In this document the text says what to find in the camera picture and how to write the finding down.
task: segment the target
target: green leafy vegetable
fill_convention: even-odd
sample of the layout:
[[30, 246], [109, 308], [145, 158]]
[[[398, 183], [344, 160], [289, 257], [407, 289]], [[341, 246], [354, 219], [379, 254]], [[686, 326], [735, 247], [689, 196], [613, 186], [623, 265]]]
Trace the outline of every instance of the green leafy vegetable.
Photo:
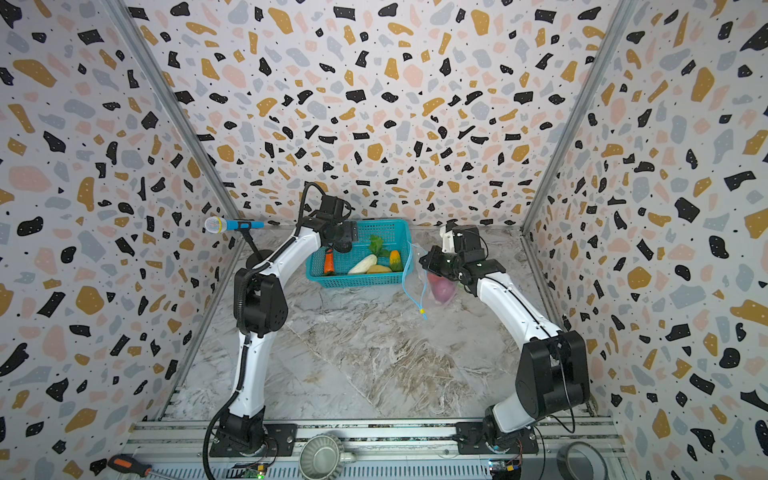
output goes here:
[[384, 248], [384, 239], [378, 235], [371, 235], [371, 244], [368, 245], [368, 250], [377, 257], [388, 257], [389, 251]]

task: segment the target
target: white robotic arm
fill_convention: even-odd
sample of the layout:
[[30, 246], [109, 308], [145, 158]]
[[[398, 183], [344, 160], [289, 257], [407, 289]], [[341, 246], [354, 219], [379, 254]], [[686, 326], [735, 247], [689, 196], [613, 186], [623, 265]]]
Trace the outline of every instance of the white robotic arm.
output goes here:
[[[262, 447], [266, 365], [275, 332], [283, 326], [288, 310], [283, 286], [320, 247], [342, 252], [351, 249], [345, 233], [348, 230], [343, 226], [349, 216], [342, 215], [344, 205], [348, 206], [343, 200], [323, 195], [321, 208], [300, 217], [295, 233], [275, 253], [252, 270], [241, 269], [236, 274], [239, 375], [230, 401], [212, 419], [207, 437], [219, 420], [216, 436], [220, 442], [245, 455]], [[485, 441], [492, 447], [507, 448], [526, 426], [588, 398], [584, 340], [576, 332], [562, 332], [531, 305], [504, 267], [487, 258], [477, 227], [449, 223], [441, 234], [442, 248], [433, 246], [419, 263], [431, 273], [460, 281], [494, 311], [521, 350], [516, 392], [489, 406], [483, 421]]]

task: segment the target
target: orange carrot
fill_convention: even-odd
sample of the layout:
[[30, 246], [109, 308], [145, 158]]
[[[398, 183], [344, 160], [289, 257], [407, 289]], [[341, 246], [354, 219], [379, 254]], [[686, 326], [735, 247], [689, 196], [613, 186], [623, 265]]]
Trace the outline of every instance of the orange carrot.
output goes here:
[[333, 274], [333, 248], [329, 247], [328, 250], [326, 250], [326, 264], [323, 267], [323, 275], [329, 276]]

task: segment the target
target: pink fruit in bag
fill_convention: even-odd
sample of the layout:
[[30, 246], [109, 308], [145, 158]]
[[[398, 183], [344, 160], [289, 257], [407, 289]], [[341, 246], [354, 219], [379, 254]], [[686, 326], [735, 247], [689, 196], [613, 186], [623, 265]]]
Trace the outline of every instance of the pink fruit in bag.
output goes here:
[[440, 303], [447, 303], [456, 293], [456, 282], [452, 282], [443, 276], [427, 273], [427, 281], [432, 295]]

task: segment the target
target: basket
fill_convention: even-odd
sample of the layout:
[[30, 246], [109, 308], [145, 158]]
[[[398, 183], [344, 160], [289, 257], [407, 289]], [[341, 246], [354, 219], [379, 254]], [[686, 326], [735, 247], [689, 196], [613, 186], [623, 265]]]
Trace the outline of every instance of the basket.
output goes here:
[[[326, 259], [326, 248], [321, 247], [306, 259], [306, 278], [319, 283], [325, 288], [348, 288], [351, 286], [393, 285], [402, 282], [402, 275], [407, 275], [413, 268], [413, 262], [408, 271], [393, 273], [365, 273], [363, 275], [345, 275], [360, 260], [371, 254], [368, 245], [371, 244], [371, 235], [378, 235], [384, 239], [384, 248], [397, 250], [405, 266], [408, 256], [411, 254], [411, 230], [405, 220], [359, 220], [357, 222], [358, 240], [353, 242], [352, 251], [339, 253], [333, 251], [334, 276], [324, 276], [323, 266]], [[389, 257], [379, 257], [379, 265], [389, 266]]]

